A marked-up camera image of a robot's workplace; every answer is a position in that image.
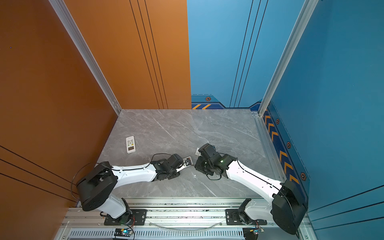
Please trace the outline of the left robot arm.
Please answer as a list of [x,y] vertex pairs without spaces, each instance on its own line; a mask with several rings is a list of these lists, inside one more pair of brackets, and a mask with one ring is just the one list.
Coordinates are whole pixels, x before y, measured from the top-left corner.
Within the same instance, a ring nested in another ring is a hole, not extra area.
[[114,189],[134,183],[171,180],[192,165],[190,157],[183,159],[178,154],[138,166],[121,167],[101,162],[76,183],[82,210],[98,210],[117,225],[131,225],[134,213],[124,198],[113,194]]

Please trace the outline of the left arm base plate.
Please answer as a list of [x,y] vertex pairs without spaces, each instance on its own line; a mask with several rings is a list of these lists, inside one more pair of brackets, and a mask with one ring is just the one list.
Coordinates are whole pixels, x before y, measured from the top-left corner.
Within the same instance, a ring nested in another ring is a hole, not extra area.
[[124,213],[117,219],[113,219],[110,215],[105,218],[105,226],[144,226],[146,217],[146,209],[133,209]]

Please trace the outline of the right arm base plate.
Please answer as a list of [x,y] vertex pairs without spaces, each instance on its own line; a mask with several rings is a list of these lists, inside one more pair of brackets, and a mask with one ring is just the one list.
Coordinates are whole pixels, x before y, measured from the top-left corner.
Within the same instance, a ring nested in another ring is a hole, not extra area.
[[245,212],[241,212],[238,209],[226,209],[226,223],[229,226],[235,226],[235,225],[261,225],[265,226],[268,224],[266,220],[252,220],[250,217],[246,215]]

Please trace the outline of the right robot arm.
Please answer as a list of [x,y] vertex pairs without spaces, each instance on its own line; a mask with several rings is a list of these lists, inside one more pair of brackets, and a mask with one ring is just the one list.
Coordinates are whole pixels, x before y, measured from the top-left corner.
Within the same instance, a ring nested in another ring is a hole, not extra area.
[[208,177],[217,174],[220,178],[238,182],[267,201],[262,206],[255,200],[245,199],[238,208],[242,224],[255,224],[257,220],[273,221],[288,234],[298,233],[308,210],[308,201],[296,183],[268,178],[248,168],[237,158],[217,152],[210,144],[203,145],[198,151],[200,155],[195,164],[197,171]]

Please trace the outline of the white TCL remote control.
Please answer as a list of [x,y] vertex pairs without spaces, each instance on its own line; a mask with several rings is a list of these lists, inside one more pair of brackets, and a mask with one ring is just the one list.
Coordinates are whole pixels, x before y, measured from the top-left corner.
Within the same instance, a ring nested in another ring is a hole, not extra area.
[[193,166],[193,160],[191,157],[186,157],[183,159],[183,164],[177,169],[177,172],[180,172],[181,170]]

